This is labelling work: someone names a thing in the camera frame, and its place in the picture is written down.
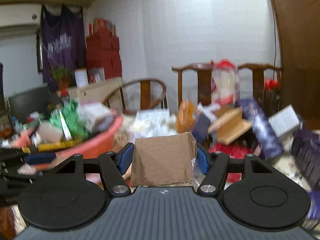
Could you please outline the white box in basin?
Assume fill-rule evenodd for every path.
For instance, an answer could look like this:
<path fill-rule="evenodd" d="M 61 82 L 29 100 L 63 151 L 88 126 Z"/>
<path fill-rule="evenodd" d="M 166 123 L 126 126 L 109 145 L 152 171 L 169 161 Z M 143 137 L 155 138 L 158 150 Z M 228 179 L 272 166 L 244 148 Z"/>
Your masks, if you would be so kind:
<path fill-rule="evenodd" d="M 100 102 L 78 104 L 76 109 L 79 122 L 85 129 L 92 132 L 95 126 L 101 123 L 106 117 L 112 116 L 112 111 Z"/>

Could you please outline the pink plastic basin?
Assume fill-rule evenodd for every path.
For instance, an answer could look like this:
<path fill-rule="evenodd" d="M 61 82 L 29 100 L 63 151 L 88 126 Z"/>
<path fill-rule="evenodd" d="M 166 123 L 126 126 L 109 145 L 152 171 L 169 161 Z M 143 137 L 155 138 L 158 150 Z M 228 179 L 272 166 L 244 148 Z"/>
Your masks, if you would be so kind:
<path fill-rule="evenodd" d="M 86 159 L 96 158 L 101 153 L 113 150 L 116 145 L 114 137 L 122 127 L 122 123 L 123 115 L 117 114 L 108 130 L 85 141 L 73 140 L 40 144 L 38 147 L 31 145 L 29 135 L 31 135 L 34 129 L 30 128 L 14 142 L 14 146 L 26 153 L 54 152 L 57 156 L 64 158 L 70 157 L 73 154 L 82 154 Z"/>

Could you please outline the green plastic bag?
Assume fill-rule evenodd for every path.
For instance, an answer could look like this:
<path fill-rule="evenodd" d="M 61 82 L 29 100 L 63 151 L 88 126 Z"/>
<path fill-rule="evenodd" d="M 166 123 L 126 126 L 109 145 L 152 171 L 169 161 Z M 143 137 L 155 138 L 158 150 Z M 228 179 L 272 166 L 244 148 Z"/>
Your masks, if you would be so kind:
<path fill-rule="evenodd" d="M 66 125 L 71 133 L 73 139 L 86 139 L 88 137 L 88 132 L 84 127 L 83 122 L 80 121 L 80 118 L 77 113 L 78 103 L 75 100 L 71 100 L 67 105 L 55 109 L 51 112 L 49 123 L 61 130 L 61 115 L 63 116 Z"/>

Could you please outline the paper cups plastic bag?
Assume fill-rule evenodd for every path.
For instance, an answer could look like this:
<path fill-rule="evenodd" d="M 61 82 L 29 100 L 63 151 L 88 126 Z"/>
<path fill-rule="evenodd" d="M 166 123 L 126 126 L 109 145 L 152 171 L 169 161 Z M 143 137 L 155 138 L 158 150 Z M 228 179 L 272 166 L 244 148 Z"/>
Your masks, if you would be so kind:
<path fill-rule="evenodd" d="M 235 64 L 228 60 L 213 66 L 211 77 L 211 100 L 219 105 L 235 104 L 240 96 L 240 76 Z"/>

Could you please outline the small navy blue box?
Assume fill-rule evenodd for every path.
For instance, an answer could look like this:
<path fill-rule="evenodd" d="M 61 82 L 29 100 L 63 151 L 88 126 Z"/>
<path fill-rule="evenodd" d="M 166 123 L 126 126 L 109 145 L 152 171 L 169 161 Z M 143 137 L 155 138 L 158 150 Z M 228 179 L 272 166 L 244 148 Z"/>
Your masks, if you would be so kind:
<path fill-rule="evenodd" d="M 209 126 L 210 120 L 201 113 L 197 117 L 194 127 L 191 129 L 193 137 L 197 142 L 202 143 L 206 139 Z"/>

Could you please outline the round back wooden chair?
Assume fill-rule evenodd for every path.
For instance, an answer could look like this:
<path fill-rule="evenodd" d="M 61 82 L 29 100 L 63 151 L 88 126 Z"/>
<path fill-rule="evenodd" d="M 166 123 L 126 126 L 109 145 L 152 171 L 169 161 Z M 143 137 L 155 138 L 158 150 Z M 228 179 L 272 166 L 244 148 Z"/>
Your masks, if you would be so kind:
<path fill-rule="evenodd" d="M 151 84 L 156 83 L 160 85 L 162 88 L 162 92 L 158 98 L 155 100 L 151 100 Z M 132 86 L 132 85 L 140 85 L 140 109 L 126 109 L 125 106 L 125 98 L 124 98 L 124 88 Z M 136 79 L 130 82 L 126 82 L 122 84 L 120 87 L 114 89 L 111 93 L 109 93 L 106 98 L 102 101 L 102 104 L 107 106 L 108 108 L 111 107 L 110 100 L 117 94 L 120 93 L 120 103 L 121 103 L 121 110 L 120 112 L 126 115 L 136 115 L 138 111 L 144 110 L 151 110 L 155 109 L 158 105 L 161 106 L 161 109 L 168 109 L 168 102 L 167 102 L 167 87 L 165 83 L 159 79 L 155 78 L 144 78 L 144 79 Z"/>

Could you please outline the dark purple box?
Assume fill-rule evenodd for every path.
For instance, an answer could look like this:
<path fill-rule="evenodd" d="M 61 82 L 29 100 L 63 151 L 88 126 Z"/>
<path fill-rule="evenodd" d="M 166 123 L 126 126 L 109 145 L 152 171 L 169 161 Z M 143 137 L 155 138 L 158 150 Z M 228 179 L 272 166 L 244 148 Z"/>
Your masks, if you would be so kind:
<path fill-rule="evenodd" d="M 296 165 L 312 190 L 319 190 L 319 134 L 298 130 L 291 147 Z"/>

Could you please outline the tan open cardboard carton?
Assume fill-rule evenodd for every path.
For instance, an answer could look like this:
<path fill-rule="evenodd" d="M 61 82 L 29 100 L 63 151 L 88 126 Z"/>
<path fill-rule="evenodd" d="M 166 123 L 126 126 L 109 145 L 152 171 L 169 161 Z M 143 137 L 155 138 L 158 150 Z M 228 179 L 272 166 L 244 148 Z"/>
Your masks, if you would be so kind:
<path fill-rule="evenodd" d="M 242 118 L 242 107 L 225 107 L 215 113 L 218 119 L 209 126 L 208 134 L 215 133 L 218 143 L 229 145 L 252 128 L 252 122 Z"/>

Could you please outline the orange noodle packet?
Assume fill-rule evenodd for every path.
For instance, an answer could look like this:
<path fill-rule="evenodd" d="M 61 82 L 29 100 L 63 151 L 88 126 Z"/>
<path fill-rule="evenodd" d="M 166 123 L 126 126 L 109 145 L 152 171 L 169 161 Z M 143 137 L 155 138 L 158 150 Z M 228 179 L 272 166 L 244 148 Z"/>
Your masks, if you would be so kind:
<path fill-rule="evenodd" d="M 197 107 L 190 100 L 182 101 L 176 116 L 176 129 L 178 133 L 188 132 L 193 129 L 197 116 Z"/>

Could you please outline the purple hanging banner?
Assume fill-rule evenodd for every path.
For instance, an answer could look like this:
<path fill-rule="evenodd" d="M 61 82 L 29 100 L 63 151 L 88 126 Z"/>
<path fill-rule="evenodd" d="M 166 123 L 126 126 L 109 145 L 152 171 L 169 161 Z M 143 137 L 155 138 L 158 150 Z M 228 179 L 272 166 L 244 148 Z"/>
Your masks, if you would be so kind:
<path fill-rule="evenodd" d="M 41 11 L 43 81 L 51 92 L 65 75 L 86 66 L 86 42 L 82 7 L 43 5 Z"/>

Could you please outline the brown corrugated cardboard piece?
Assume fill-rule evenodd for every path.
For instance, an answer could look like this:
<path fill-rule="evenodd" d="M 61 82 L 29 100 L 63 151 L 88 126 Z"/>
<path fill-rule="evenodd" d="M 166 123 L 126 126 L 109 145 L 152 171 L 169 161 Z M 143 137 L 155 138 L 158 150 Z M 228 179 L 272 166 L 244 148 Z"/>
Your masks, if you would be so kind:
<path fill-rule="evenodd" d="M 132 159 L 131 186 L 189 184 L 196 140 L 190 132 L 138 138 Z"/>

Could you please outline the small white box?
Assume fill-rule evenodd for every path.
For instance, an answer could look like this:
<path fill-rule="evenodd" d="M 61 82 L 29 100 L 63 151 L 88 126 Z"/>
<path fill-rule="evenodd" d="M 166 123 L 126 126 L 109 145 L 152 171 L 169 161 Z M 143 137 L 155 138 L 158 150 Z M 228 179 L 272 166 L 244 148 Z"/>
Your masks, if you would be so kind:
<path fill-rule="evenodd" d="M 292 105 L 269 117 L 268 122 L 279 140 L 300 129 L 300 120 Z"/>

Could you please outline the tall purple patterned box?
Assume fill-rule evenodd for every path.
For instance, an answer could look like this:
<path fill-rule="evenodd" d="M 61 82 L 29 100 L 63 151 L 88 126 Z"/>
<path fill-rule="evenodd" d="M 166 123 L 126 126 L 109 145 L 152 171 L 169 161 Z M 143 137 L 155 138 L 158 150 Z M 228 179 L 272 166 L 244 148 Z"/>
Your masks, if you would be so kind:
<path fill-rule="evenodd" d="M 242 116 L 252 123 L 256 145 L 260 147 L 259 157 L 274 159 L 284 153 L 283 146 L 268 122 L 259 103 L 254 99 L 240 99 L 236 105 L 242 107 Z"/>

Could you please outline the stack of red boxes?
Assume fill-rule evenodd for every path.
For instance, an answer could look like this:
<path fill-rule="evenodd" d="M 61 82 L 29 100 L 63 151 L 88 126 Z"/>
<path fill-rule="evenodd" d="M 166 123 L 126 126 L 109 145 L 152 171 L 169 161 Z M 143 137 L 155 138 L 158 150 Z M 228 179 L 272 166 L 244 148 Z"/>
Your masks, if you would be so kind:
<path fill-rule="evenodd" d="M 107 79 L 122 77 L 119 37 L 111 21 L 95 18 L 88 25 L 86 66 L 88 70 L 102 69 Z"/>

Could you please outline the straight back wooden chair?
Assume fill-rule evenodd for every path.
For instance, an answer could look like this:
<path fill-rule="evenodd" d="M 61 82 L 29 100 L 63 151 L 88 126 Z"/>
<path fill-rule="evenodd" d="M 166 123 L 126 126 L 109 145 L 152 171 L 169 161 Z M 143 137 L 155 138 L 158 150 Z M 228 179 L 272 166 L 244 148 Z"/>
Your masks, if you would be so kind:
<path fill-rule="evenodd" d="M 211 78 L 213 70 L 213 65 L 211 63 L 192 63 L 181 67 L 172 67 L 171 69 L 178 75 L 178 106 L 180 106 L 183 100 L 183 72 L 188 70 L 193 70 L 197 73 L 197 102 L 200 102 L 205 106 L 211 103 Z M 255 100 L 257 100 L 257 102 L 259 102 L 261 106 L 263 105 L 263 93 L 265 84 L 264 72 L 266 70 L 272 70 L 274 73 L 276 73 L 281 95 L 283 86 L 283 67 L 275 67 L 270 64 L 262 63 L 245 63 L 241 64 L 238 69 L 251 70 L 253 81 L 253 98 L 255 98 Z"/>

